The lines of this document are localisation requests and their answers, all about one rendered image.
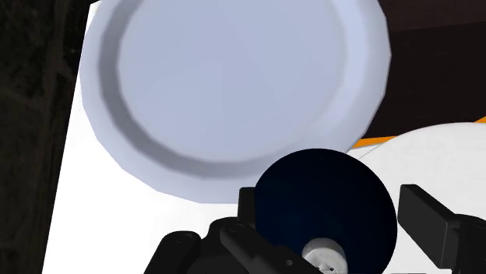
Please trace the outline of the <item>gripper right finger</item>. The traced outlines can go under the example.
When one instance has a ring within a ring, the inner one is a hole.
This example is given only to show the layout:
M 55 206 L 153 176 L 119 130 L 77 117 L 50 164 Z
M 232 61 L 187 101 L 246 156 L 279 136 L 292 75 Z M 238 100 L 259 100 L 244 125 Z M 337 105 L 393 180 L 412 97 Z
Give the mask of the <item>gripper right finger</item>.
M 452 212 L 416 184 L 400 186 L 397 220 L 438 269 L 486 274 L 486 220 Z

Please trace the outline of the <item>white round dish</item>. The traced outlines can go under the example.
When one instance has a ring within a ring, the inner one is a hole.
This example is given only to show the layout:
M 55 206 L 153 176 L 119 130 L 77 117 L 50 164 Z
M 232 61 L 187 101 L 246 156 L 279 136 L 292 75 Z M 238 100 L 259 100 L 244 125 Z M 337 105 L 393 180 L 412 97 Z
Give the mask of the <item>white round dish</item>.
M 486 220 L 486 124 L 429 126 L 349 154 L 379 176 L 394 204 L 401 185 L 416 184 L 452 212 Z

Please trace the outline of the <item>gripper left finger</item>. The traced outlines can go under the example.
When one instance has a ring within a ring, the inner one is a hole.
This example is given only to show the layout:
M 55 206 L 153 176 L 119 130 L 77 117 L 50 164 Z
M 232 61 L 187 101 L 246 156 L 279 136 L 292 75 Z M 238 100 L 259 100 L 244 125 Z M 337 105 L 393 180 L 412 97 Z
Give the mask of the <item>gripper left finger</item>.
M 239 190 L 238 215 L 213 221 L 201 238 L 180 230 L 160 241 L 143 274 L 322 274 L 255 231 L 254 188 Z

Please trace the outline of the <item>pale blue round plate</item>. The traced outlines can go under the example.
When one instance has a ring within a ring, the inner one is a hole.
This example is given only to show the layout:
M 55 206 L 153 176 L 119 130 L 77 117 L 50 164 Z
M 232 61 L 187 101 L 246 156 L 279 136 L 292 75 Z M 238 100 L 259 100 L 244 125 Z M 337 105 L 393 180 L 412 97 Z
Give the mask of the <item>pale blue round plate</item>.
M 93 133 L 124 171 L 235 203 L 289 153 L 349 151 L 390 59 L 379 0 L 101 0 L 79 77 Z

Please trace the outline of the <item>dark blue bowl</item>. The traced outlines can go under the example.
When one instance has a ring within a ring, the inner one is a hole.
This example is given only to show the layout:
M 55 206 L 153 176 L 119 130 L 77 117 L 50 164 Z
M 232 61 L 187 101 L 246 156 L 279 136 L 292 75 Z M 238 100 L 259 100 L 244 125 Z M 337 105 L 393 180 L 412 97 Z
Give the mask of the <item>dark blue bowl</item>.
M 382 274 L 397 238 L 396 210 L 366 165 L 330 149 L 305 149 L 272 164 L 255 186 L 255 228 L 300 254 L 315 238 L 344 251 L 350 274 Z

